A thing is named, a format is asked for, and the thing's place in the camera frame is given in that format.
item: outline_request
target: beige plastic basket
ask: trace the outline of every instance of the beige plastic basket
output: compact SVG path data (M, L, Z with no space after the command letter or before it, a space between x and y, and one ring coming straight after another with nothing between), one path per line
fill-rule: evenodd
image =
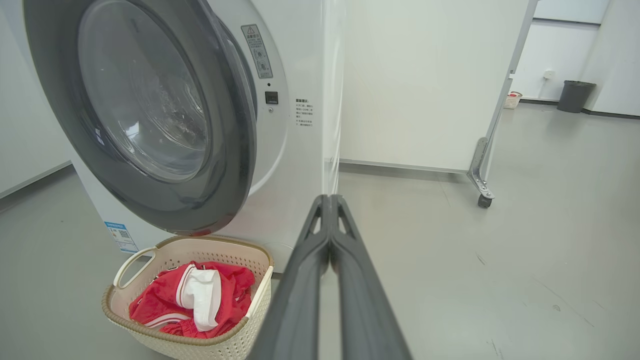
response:
M126 284L123 274L142 255L152 258ZM129 318L129 304L137 298L161 271L189 261L217 261L249 268L255 276L251 288L251 306L246 316L224 335L213 339L194 339L165 334L134 322ZM104 314L118 326L127 329L140 343L175 359L244 359L262 325L271 302L273 259L264 248L243 241L207 236L177 236L131 256L118 271L113 285L102 297Z
M519 92L512 91L509 93L509 95L511 94L516 94L516 96L507 96L507 98L504 100L505 109L515 109L516 106L518 106L520 99L522 98L522 94Z

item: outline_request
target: black trash can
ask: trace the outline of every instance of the black trash can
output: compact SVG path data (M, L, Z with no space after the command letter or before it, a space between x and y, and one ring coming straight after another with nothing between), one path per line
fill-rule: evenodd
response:
M579 113L595 87L596 85L592 83L565 80L562 95L560 95L560 101L558 102L558 110Z

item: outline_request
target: white washing machine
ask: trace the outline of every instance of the white washing machine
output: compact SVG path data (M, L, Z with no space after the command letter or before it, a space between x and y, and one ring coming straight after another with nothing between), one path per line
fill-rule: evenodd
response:
M120 250L216 233L284 270L313 199L337 189L344 16L342 0L24 0L38 77Z

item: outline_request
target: red fabric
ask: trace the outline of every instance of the red fabric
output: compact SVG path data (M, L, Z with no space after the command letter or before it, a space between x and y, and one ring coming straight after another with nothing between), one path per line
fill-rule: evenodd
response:
M193 321L193 310L184 309L177 304L176 296L181 291L178 289L180 280L190 265L195 265L198 269L217 270L220 273L221 299L220 308L216 314L218 326L209 331L198 331ZM131 302L129 317L131 320L154 327L159 325L157 319L165 320L161 316L165 318L168 316L168 320L173 323L160 329L162 332L190 338L213 338L231 330L245 316L251 305L251 285L254 282L253 273L245 267L213 261L206 263L192 261L174 270L166 270L158 274L157 279Z

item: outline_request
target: white cloth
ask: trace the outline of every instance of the white cloth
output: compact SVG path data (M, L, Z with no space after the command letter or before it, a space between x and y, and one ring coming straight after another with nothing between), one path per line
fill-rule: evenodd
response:
M185 271L184 284L180 293L180 303L185 309L193 309L193 321L198 331L209 331L216 326L216 315L220 308L222 287L217 270Z

